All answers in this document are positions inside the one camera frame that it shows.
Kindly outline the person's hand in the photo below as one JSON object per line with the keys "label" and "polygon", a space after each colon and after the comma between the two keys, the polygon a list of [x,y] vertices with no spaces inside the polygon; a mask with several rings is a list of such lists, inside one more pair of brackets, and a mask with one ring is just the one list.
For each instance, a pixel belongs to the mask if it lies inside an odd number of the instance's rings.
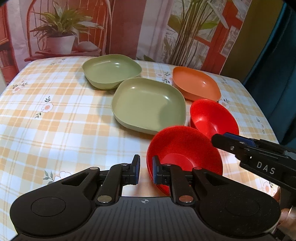
{"label": "person's hand", "polygon": [[[282,193],[280,187],[278,187],[274,199],[280,204],[283,204]],[[281,215],[279,220],[280,230],[291,238],[295,236],[295,207],[281,209]]]}

